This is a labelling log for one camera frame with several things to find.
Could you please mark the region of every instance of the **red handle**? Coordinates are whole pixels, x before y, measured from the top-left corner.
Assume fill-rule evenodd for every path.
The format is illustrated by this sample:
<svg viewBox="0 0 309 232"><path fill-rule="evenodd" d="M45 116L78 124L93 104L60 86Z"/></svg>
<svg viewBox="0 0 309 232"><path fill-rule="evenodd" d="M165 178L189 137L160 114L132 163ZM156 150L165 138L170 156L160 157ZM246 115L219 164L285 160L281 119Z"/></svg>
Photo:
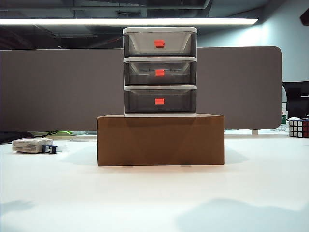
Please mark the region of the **red handle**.
<svg viewBox="0 0 309 232"><path fill-rule="evenodd" d="M156 69L155 70L155 76L164 76L165 70L164 69Z"/></svg>
<svg viewBox="0 0 309 232"><path fill-rule="evenodd" d="M162 48L165 46L164 40L154 40L154 45L156 48Z"/></svg>
<svg viewBox="0 0 309 232"><path fill-rule="evenodd" d="M164 105L164 98L156 98L154 103L155 105Z"/></svg>

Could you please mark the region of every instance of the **white package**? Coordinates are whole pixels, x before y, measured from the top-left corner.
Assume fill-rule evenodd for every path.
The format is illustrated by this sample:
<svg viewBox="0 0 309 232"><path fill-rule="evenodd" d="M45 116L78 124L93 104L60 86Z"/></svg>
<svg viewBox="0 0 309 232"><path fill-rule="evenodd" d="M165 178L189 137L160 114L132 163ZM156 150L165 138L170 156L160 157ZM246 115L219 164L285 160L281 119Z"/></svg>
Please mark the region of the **white package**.
<svg viewBox="0 0 309 232"><path fill-rule="evenodd" d="M47 138L23 138L12 141L12 150L27 153L42 152L43 145L52 145L53 140Z"/></svg>

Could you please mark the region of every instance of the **cardboard box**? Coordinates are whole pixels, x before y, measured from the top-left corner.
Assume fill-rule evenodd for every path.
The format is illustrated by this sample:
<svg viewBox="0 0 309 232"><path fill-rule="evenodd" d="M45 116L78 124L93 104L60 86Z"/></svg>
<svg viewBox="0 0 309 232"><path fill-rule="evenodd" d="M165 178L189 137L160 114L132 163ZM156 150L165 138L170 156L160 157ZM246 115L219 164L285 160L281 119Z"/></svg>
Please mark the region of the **cardboard box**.
<svg viewBox="0 0 309 232"><path fill-rule="evenodd" d="M98 166L223 165L224 116L97 118Z"/></svg>

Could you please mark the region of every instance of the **plastic drawer unit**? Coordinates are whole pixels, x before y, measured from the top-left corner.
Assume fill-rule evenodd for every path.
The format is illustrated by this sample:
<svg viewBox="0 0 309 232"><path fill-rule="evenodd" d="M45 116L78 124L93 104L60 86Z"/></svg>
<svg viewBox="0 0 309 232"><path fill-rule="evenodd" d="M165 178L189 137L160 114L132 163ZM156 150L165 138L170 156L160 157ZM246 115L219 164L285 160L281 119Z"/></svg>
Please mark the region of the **plastic drawer unit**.
<svg viewBox="0 0 309 232"><path fill-rule="evenodd" d="M194 27L125 28L124 56L197 55L197 29Z"/></svg>
<svg viewBox="0 0 309 232"><path fill-rule="evenodd" d="M125 113L196 111L196 86L124 86Z"/></svg>
<svg viewBox="0 0 309 232"><path fill-rule="evenodd" d="M195 85L195 57L124 58L125 85Z"/></svg>

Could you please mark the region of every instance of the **black clip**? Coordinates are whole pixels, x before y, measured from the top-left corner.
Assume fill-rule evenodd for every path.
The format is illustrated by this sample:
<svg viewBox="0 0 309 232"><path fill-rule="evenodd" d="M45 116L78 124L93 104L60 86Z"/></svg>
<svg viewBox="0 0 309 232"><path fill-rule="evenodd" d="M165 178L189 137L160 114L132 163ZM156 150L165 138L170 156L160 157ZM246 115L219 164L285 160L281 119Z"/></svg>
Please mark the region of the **black clip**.
<svg viewBox="0 0 309 232"><path fill-rule="evenodd" d="M49 154L56 154L56 147L58 146L53 146L53 145L43 145L42 146L42 152L49 153Z"/></svg>

